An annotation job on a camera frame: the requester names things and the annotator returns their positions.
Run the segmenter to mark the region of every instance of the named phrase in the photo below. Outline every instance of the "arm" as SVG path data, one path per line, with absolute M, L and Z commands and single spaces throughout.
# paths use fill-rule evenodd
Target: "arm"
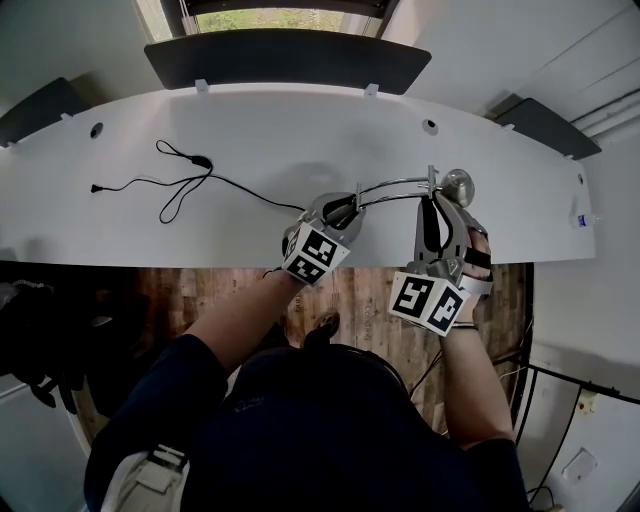
M 486 239 L 471 233 L 474 248 L 489 252 Z M 475 277 L 482 269 L 469 267 L 465 272 Z M 473 322 L 473 309 L 478 297 L 468 299 L 458 322 Z M 452 329 L 441 340 L 445 365 L 445 413 L 451 439 L 462 448 L 489 439 L 513 441 L 511 414 L 498 376 L 484 349 L 478 332 Z
M 271 272 L 215 304 L 185 334 L 200 338 L 231 374 L 251 355 L 303 286 L 283 270 Z

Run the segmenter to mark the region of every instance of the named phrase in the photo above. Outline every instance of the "silver ball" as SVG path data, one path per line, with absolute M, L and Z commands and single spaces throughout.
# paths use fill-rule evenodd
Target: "silver ball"
M 458 203 L 463 208 L 471 204 L 476 194 L 476 186 L 473 184 L 471 176 L 469 176 L 467 171 L 462 169 L 449 171 L 446 176 L 442 178 L 440 186 L 442 187 L 442 195 Z

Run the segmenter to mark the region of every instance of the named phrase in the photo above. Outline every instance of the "black strap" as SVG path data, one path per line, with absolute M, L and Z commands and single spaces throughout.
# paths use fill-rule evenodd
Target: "black strap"
M 473 247 L 467 247 L 464 255 L 464 261 L 470 265 L 491 270 L 491 255 L 486 252 L 478 251 Z

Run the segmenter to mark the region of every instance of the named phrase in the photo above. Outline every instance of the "wire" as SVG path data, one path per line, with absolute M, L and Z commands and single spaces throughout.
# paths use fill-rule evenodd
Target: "wire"
M 535 487 L 533 489 L 530 489 L 527 491 L 527 494 L 531 494 L 532 492 L 538 492 L 540 489 L 546 489 L 547 492 L 549 493 L 549 497 L 551 498 L 551 506 L 555 507 L 556 506 L 556 500 L 553 498 L 553 491 L 551 491 L 551 488 L 549 488 L 546 485 L 541 485 L 540 487 Z
M 435 366 L 440 362 L 441 359 L 442 359 L 442 350 L 439 350 L 438 353 L 436 354 L 436 357 L 434 357 L 433 361 L 431 361 L 431 364 L 429 365 L 427 370 L 422 374 L 422 377 L 418 379 L 418 382 L 416 382 L 415 386 L 413 386 L 411 388 L 411 391 L 409 391 L 409 400 L 413 398 L 413 394 L 416 392 L 416 389 L 418 389 L 418 386 L 422 384 L 422 381 L 427 378 L 427 375 L 429 375 L 429 372 L 433 370 L 433 368 L 435 368 Z
M 166 146 L 168 146 L 171 149 L 171 151 L 162 150 L 160 148 L 160 143 L 165 144 Z M 181 180 L 172 181 L 170 183 L 165 183 L 165 182 L 156 180 L 156 178 L 150 178 L 150 179 L 149 178 L 134 178 L 129 183 L 127 183 L 126 185 L 124 185 L 122 187 L 119 187 L 119 188 L 102 187 L 100 185 L 91 185 L 91 193 L 100 192 L 102 190 L 106 190 L 108 192 L 120 192 L 120 191 L 124 190 L 125 188 L 127 188 L 129 185 L 132 185 L 133 183 L 136 183 L 136 182 L 151 183 L 152 185 L 157 185 L 159 187 L 173 187 L 175 185 L 180 185 L 182 183 L 183 185 L 171 197 L 171 199 L 169 199 L 169 201 L 167 201 L 167 203 L 164 205 L 162 210 L 160 210 L 160 214 L 158 215 L 158 219 L 160 220 L 160 222 L 162 224 L 169 224 L 170 222 L 172 222 L 178 216 L 178 213 L 180 213 L 180 208 L 182 207 L 182 201 L 184 201 L 184 198 L 187 197 L 189 194 L 191 194 L 191 192 L 193 192 L 195 189 L 197 189 L 200 185 L 202 185 L 205 180 L 207 180 L 208 178 L 214 178 L 214 179 L 217 179 L 217 180 L 224 181 L 225 183 L 228 183 L 229 185 L 233 185 L 234 187 L 237 187 L 240 190 L 243 190 L 244 192 L 247 192 L 248 194 L 251 194 L 252 196 L 260 199 L 261 201 L 264 201 L 266 203 L 272 204 L 274 206 L 280 206 L 282 208 L 290 208 L 292 210 L 298 210 L 298 211 L 301 211 L 301 212 L 305 211 L 305 209 L 302 208 L 301 206 L 296 206 L 296 205 L 287 204 L 287 203 L 279 203 L 277 201 L 272 201 L 270 199 L 267 199 L 266 197 L 261 196 L 260 194 L 254 192 L 253 190 L 250 190 L 247 187 L 245 187 L 243 185 L 240 185 L 239 183 L 236 183 L 233 180 L 230 180 L 229 178 L 226 178 L 226 177 L 221 176 L 219 174 L 214 174 L 213 173 L 213 163 L 211 162 L 211 160 L 209 160 L 205 156 L 201 156 L 201 155 L 186 155 L 186 154 L 178 151 L 171 144 L 169 144 L 167 141 L 162 140 L 162 139 L 156 141 L 156 149 L 160 153 L 163 153 L 165 155 L 177 156 L 177 157 L 180 157 L 180 158 L 186 158 L 187 160 L 191 160 L 192 164 L 197 165 L 199 167 L 204 167 L 205 169 L 207 169 L 207 173 L 206 174 L 200 174 L 200 175 L 197 175 L 197 176 L 191 176 L 190 178 L 183 178 Z M 193 187 L 187 188 L 193 182 L 197 182 L 197 183 Z M 173 214 L 173 216 L 170 219 L 165 220 L 163 218 L 164 212 L 178 198 L 178 196 L 180 196 L 180 193 L 185 189 L 187 189 L 187 191 L 182 195 L 182 197 L 180 197 L 180 200 L 178 201 L 178 206 L 176 207 L 175 213 Z

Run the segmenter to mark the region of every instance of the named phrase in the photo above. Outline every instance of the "black panel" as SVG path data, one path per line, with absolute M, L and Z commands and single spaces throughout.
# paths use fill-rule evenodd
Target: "black panel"
M 18 142 L 32 133 L 60 121 L 61 114 L 70 116 L 91 107 L 64 78 L 58 78 L 0 117 L 0 146 Z
M 382 18 L 389 0 L 187 0 L 189 14 L 281 7 L 295 9 L 324 9 L 341 11 L 372 18 Z
M 495 122 L 502 126 L 512 124 L 518 133 L 537 140 L 563 155 L 573 155 L 574 160 L 602 151 L 600 146 L 575 126 L 533 98 L 518 103 L 496 117 Z
M 167 89 L 293 82 L 404 94 L 431 60 L 424 50 L 370 37 L 291 29 L 230 30 L 182 37 L 144 49 Z

